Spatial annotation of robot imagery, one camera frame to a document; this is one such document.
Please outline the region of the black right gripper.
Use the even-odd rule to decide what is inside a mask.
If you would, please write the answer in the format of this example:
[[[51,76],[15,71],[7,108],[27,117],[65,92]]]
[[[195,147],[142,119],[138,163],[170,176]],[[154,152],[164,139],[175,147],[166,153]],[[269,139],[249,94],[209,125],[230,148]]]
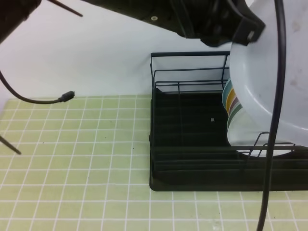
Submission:
[[[91,5],[152,24],[209,47],[256,42],[264,22],[244,0],[90,0]]]

